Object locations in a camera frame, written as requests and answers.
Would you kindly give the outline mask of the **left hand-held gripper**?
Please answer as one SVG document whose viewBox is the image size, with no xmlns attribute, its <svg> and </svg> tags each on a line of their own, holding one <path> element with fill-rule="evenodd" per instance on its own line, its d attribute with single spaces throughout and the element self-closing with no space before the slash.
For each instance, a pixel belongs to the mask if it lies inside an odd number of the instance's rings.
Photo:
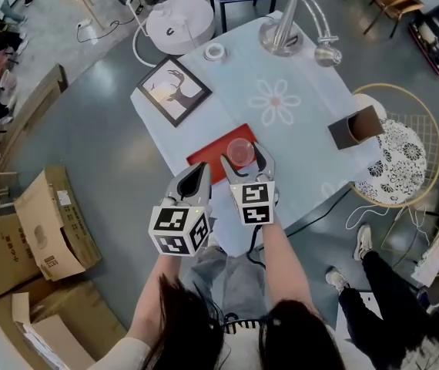
<svg viewBox="0 0 439 370">
<path fill-rule="evenodd" d="M 188 166 L 169 183 L 165 197 L 154 206 L 149 236 L 163 255 L 194 257 L 211 234 L 211 168 L 206 162 Z"/>
</svg>

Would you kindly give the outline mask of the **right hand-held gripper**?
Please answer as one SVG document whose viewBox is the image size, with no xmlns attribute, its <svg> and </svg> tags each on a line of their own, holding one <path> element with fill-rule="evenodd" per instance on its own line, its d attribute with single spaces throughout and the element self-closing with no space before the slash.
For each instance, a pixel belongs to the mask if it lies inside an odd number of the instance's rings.
<svg viewBox="0 0 439 370">
<path fill-rule="evenodd" d="M 220 162 L 230 183 L 230 192 L 244 226 L 272 224 L 274 208 L 279 197 L 274 181 L 274 158 L 258 142 L 253 142 L 253 149 L 258 174 L 252 182 L 247 182 L 247 174 L 240 173 L 227 155 L 220 156 Z"/>
</svg>

